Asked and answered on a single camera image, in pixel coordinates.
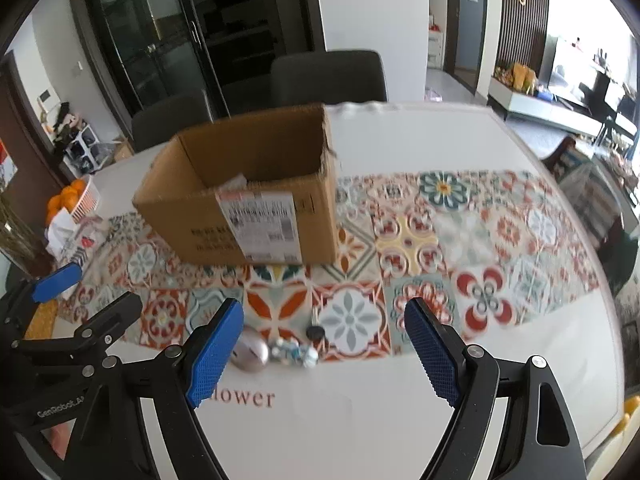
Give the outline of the person's left hand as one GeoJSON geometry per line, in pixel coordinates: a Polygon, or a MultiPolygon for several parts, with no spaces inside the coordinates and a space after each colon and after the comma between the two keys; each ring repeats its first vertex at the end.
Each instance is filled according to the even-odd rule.
{"type": "Polygon", "coordinates": [[[65,460],[68,445],[70,444],[70,434],[74,429],[75,422],[62,422],[47,430],[47,439],[52,450],[61,459],[65,460]]]}

